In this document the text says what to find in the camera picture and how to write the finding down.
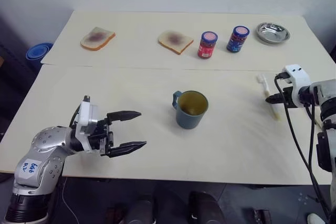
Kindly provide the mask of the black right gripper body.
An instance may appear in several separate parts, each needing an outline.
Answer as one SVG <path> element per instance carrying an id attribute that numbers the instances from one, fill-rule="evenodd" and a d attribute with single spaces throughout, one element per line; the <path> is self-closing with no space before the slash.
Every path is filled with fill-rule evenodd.
<path id="1" fill-rule="evenodd" d="M 283 97 L 285 99 L 285 105 L 287 108 L 295 108 L 296 105 L 294 104 L 293 100 L 292 100 L 292 91 L 293 91 L 293 87 L 285 87 L 282 90 L 283 93 Z"/>

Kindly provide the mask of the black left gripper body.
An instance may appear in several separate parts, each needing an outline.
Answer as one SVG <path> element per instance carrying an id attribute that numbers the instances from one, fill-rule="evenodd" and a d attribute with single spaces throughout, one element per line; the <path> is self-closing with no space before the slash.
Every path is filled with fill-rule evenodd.
<path id="1" fill-rule="evenodd" d="M 95 130 L 88 136 L 91 148 L 98 151 L 101 156 L 112 156 L 113 132 L 110 129 L 111 125 L 112 122 L 108 118 L 104 118 L 97 122 Z"/>

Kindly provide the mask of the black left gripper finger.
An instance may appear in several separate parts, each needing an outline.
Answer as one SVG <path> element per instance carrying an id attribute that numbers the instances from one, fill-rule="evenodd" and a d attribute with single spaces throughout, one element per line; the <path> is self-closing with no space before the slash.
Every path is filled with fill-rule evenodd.
<path id="1" fill-rule="evenodd" d="M 118 157 L 123 155 L 128 155 L 146 144 L 146 141 L 143 142 L 128 142 L 120 144 L 118 147 L 112 147 L 108 149 L 108 157 Z"/>
<path id="2" fill-rule="evenodd" d="M 117 111 L 107 113 L 107 120 L 109 124 L 111 124 L 114 121 L 128 121 L 141 115 L 142 114 L 137 111 Z"/>

